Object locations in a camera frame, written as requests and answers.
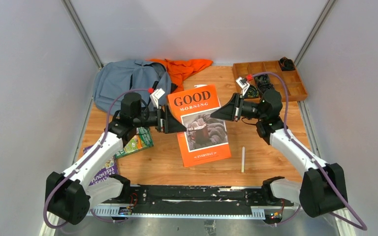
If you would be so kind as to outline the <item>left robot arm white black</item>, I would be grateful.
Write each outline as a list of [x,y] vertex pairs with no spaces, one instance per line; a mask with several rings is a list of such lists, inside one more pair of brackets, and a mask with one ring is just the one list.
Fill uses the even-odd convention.
[[120,110],[107,112],[106,127],[91,149],[62,173],[52,172],[47,177],[43,218],[48,227],[58,229],[67,223],[77,225],[89,211],[106,200],[126,203],[133,198],[130,180],[121,175],[113,174],[97,184],[90,183],[101,166],[131,141],[138,128],[154,127],[165,134],[187,130],[173,117],[168,105],[159,104],[165,97],[163,89],[147,89],[153,110],[140,92],[141,89],[132,89],[119,95]]

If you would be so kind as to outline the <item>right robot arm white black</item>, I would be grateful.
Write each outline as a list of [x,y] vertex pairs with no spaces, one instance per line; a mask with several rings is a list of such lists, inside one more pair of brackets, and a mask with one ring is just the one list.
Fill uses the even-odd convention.
[[264,181],[261,198],[265,204],[274,205],[286,199],[301,205],[310,217],[346,207],[347,188],[342,167],[337,163],[328,164],[301,144],[282,121],[282,107],[282,97],[274,89],[264,92],[258,103],[245,101],[241,94],[234,93],[211,117],[228,121],[256,119],[259,137],[283,154],[301,175],[301,184],[283,177]]

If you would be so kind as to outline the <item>white yellow highlighter pen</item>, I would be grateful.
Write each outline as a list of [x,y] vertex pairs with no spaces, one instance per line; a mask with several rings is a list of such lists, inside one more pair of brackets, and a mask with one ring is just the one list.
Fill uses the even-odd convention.
[[245,159],[246,159],[246,148],[242,146],[241,173],[245,172]]

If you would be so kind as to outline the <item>orange Good Morning book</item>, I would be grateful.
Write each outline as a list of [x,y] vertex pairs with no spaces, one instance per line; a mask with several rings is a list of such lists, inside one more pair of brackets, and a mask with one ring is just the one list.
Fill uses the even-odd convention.
[[177,134],[184,167],[231,157],[225,121],[211,117],[221,107],[214,85],[171,93],[167,102],[172,115],[187,129]]

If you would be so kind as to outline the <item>blue grey backpack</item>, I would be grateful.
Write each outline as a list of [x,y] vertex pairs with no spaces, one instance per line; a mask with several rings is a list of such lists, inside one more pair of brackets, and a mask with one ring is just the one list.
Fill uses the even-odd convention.
[[137,90],[153,110],[150,95],[147,91],[158,82],[156,88],[164,90],[165,95],[159,99],[159,104],[166,103],[166,96],[177,86],[172,83],[166,67],[159,62],[141,59],[129,59],[106,64],[96,75],[94,82],[94,103],[102,111],[108,112],[109,107],[119,95],[129,90]]

